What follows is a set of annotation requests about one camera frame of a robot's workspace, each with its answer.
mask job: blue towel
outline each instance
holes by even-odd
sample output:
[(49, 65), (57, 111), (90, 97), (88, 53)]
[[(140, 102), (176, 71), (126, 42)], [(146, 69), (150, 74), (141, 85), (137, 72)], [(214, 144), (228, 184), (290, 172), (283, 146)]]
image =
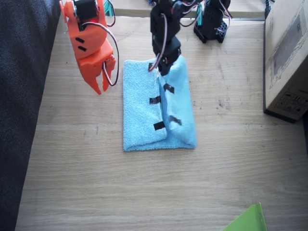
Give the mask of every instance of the blue towel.
[(148, 71), (153, 62), (124, 62), (124, 151), (195, 148), (186, 61), (180, 56), (163, 77)]

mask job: green paper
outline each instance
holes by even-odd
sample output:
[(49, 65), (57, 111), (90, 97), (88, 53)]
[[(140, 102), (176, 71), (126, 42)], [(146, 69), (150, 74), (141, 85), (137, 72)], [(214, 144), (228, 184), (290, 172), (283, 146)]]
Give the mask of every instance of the green paper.
[(267, 231), (261, 203), (252, 205), (224, 231)]
[[(199, 5), (198, 5), (196, 18), (198, 17), (198, 15), (200, 13), (203, 14), (203, 12), (202, 12), (202, 4), (201, 3), (199, 3)], [(198, 21), (197, 21), (198, 26), (202, 26), (202, 18), (203, 18), (202, 15), (198, 18)]]
[(104, 3), (104, 8), (105, 8), (105, 15), (106, 16), (114, 16), (114, 11), (113, 11), (112, 5), (109, 3), (109, 1), (106, 1)]

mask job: wooden tabletop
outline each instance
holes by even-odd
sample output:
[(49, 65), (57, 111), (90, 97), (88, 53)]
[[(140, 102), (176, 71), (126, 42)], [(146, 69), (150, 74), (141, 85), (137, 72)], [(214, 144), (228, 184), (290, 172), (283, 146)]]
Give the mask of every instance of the wooden tabletop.
[[(149, 28), (148, 18), (117, 18), (121, 67), (154, 58)], [(263, 114), (262, 22), (232, 21), (223, 44), (182, 28), (197, 148), (131, 153), (123, 69), (98, 96), (65, 30), (60, 18), (17, 231), (219, 231), (259, 202), (269, 230), (306, 230), (303, 125)]]
[[(119, 16), (150, 17), (148, 0), (113, 0)], [(231, 0), (229, 11), (234, 18), (264, 19), (264, 0)], [(195, 11), (187, 17), (195, 17)]]

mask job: cardboard box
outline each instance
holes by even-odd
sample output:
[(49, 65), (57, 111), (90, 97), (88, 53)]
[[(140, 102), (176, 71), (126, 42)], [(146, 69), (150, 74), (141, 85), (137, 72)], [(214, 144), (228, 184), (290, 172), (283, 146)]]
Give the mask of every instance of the cardboard box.
[(278, 0), (264, 24), (264, 113), (295, 122), (308, 110), (308, 0)]

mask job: gray couch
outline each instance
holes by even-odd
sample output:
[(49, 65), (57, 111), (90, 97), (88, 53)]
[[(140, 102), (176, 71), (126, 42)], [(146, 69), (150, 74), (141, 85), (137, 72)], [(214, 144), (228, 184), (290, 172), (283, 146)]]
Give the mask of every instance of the gray couch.
[(16, 226), (59, 16), (58, 0), (0, 1), (0, 231)]

